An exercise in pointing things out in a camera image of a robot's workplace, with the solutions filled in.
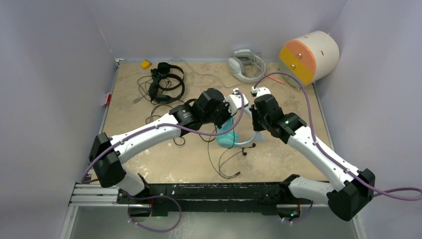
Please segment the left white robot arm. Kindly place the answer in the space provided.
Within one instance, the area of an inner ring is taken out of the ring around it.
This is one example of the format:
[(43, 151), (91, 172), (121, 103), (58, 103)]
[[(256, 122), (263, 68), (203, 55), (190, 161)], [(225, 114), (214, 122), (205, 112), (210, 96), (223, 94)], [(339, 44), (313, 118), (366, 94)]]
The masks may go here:
[(159, 143), (189, 132), (197, 133), (204, 124), (222, 126), (231, 118), (233, 105), (220, 91), (209, 88), (197, 99), (173, 107), (143, 127), (114, 136), (100, 133), (94, 138), (90, 151), (90, 167), (103, 188), (120, 187), (135, 203), (144, 203), (148, 199), (148, 190), (142, 177), (124, 169), (123, 165)]

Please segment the teal cat-ear headphones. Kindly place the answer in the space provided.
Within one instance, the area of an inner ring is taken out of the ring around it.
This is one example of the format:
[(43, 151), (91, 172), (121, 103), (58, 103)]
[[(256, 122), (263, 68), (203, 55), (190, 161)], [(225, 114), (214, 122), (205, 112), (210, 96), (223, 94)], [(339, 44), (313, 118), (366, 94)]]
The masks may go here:
[[(234, 122), (235, 122), (234, 117), (232, 117), (227, 122), (225, 122), (221, 127), (217, 127), (216, 132), (220, 133), (222, 131), (228, 130), (229, 128), (233, 126)], [(220, 147), (227, 148), (227, 149), (233, 148), (233, 147), (245, 146), (250, 143), (254, 144), (256, 142), (265, 140), (261, 132), (254, 132), (254, 134), (252, 135), (250, 139), (246, 141), (240, 141), (239, 135), (238, 133), (234, 131), (234, 129), (232, 129), (231, 131), (225, 134), (217, 135), (215, 138)]]

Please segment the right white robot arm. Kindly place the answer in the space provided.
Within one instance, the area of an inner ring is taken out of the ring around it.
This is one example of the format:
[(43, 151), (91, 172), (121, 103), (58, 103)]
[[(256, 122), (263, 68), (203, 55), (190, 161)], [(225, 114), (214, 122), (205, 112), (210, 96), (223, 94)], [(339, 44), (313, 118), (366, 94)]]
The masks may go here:
[(253, 128), (268, 131), (311, 162), (328, 180), (326, 183), (294, 176), (280, 188), (287, 203), (296, 198), (327, 205), (340, 219), (349, 221), (374, 197), (375, 174), (360, 170), (342, 159), (327, 145), (312, 136), (311, 127), (295, 113), (283, 113), (272, 94), (253, 94), (250, 110)]

